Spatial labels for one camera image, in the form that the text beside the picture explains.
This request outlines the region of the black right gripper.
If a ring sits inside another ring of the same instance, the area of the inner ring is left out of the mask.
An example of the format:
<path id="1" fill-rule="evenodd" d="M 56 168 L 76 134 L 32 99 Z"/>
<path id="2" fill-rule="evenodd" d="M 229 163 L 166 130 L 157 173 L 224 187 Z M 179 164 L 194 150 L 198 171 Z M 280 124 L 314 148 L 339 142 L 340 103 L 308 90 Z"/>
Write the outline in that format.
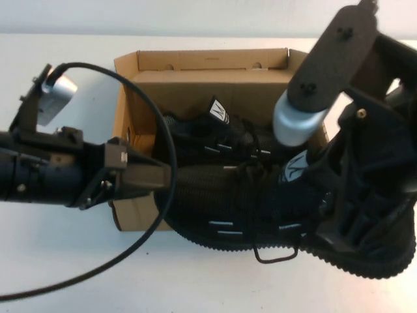
<path id="1" fill-rule="evenodd" d="M 315 230 L 320 256 L 402 256 L 416 193 L 416 92 L 381 98 L 353 89 L 340 115 L 341 182 L 326 193 Z"/>

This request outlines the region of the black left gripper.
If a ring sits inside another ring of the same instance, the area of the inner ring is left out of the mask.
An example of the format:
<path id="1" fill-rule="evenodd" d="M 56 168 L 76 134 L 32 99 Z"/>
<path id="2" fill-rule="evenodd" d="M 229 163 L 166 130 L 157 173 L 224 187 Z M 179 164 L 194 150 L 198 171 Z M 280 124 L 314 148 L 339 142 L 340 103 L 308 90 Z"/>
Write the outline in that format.
<path id="1" fill-rule="evenodd" d="M 105 202 L 132 200 L 149 196 L 151 191 L 171 185 L 171 166 L 138 152 L 128 152 L 128 143 L 114 137 L 106 143 L 85 142 L 78 161 L 81 168 L 79 190 L 69 207 L 89 209 Z M 118 188 L 125 170 L 125 187 Z"/>

